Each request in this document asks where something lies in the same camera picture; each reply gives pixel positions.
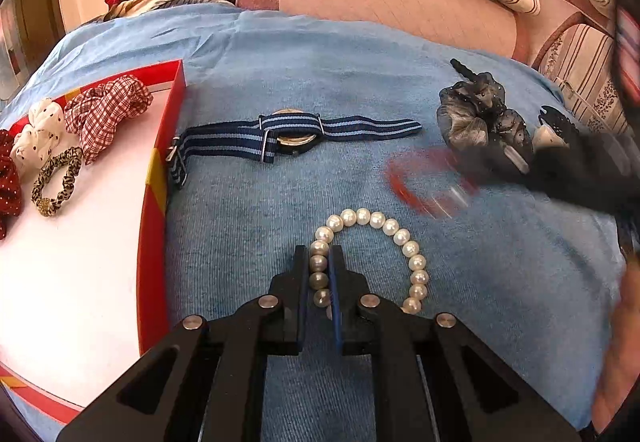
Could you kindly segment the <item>person right hand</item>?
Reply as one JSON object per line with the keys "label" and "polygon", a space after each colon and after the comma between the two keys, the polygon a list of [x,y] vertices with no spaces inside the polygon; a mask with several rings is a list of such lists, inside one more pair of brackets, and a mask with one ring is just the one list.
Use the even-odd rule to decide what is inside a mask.
{"label": "person right hand", "polygon": [[620,280],[620,302],[611,317],[612,337],[592,405],[592,424],[602,432],[639,376],[639,258],[628,258]]}

